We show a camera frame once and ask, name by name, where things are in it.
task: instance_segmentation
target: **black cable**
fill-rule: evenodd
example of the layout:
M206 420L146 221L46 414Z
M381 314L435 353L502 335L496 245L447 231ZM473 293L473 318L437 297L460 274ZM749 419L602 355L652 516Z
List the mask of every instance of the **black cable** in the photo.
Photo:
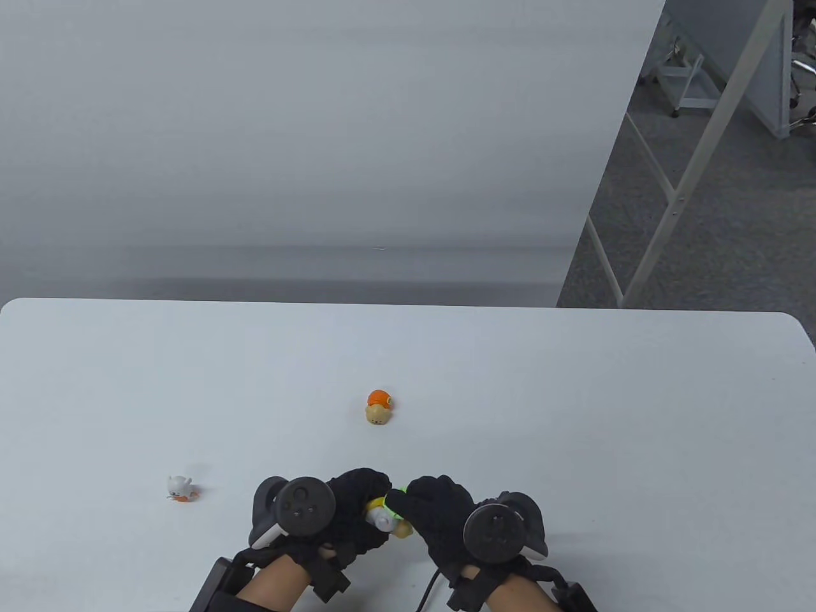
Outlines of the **black cable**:
M433 573L433 576L431 576L431 581L428 583L428 587L425 589L425 594L422 595L422 599L419 600L419 605L416 607L416 612L422 612L422 609L425 607L425 602L428 601L428 596L431 594L431 589L441 573L441 570L437 570Z

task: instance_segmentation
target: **floor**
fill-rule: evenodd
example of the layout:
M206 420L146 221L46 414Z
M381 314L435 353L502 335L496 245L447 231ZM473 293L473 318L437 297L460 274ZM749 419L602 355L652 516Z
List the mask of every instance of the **floor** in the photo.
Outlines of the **floor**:
M816 104L813 84L799 109ZM677 183L707 121L668 116L659 87L636 88L636 124ZM628 131L619 134L592 219L625 287L663 213L665 199ZM558 302L613 308L584 231ZM816 340L816 127L776 140L747 110L734 116L638 308L790 313Z

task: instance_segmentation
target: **white metal frame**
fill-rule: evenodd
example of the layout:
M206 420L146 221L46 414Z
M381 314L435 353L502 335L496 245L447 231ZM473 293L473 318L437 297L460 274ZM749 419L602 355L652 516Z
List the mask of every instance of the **white metal frame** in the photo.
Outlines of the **white metal frame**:
M756 20L756 25L751 32L750 37L745 44L742 54L737 60L734 71L728 79L728 84L722 92L720 101L717 103L712 112L711 119L709 119L703 136L697 143L697 148L691 156L689 165L685 168L683 176L676 187L666 176L663 168L660 166L657 158L652 153L651 148L646 143L643 135L637 129L637 125L632 120L629 113L626 113L623 123L627 125L635 136L635 141L639 144L641 154L649 166L649 169L654 174L655 179L663 189L666 195L668 206L660 219L657 229L654 230L649 245L641 258L641 262L637 265L634 276L629 282L626 291L622 291L618 278L614 275L614 271L609 261L609 257L604 250L601 238L595 229L595 224L592 222L591 216L587 216L586 229L589 237L592 239L592 244L595 246L595 251L601 260L601 266L604 269L606 279L612 288L615 296L615 302L619 308L631 307L640 297L646 281L657 264L660 254L663 252L669 238L680 219L685 206L689 203L694 188L700 181L706 166L711 161L714 154L714 149L720 142L725 128L728 126L731 117L734 116L739 101L743 98L748 83L756 71L762 56L765 54L765 49L771 42L780 22L784 18L788 9L790 0L768 0L765 7L762 9L759 18Z

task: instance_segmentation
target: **gloved hand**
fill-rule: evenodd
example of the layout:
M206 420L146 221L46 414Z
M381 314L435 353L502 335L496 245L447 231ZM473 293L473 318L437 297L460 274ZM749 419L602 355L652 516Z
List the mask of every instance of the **gloved hand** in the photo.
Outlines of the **gloved hand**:
M473 497L448 476L423 476L405 492L390 490L385 505L414 526L428 555L449 580L466 565L477 565L464 546L464 523L476 508Z
M332 478L327 485L335 494L337 504L331 523L315 535L286 536L275 548L285 550L301 565L317 555L320 548L335 549L336 564L342 570L357 555L388 541L387 533L366 522L366 504L388 493L391 481L382 472L359 468Z

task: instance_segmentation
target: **white wall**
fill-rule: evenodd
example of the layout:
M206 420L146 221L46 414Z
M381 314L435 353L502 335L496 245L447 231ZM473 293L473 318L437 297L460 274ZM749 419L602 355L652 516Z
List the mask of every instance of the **white wall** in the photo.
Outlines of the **white wall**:
M552 305L661 4L5 0L0 299Z

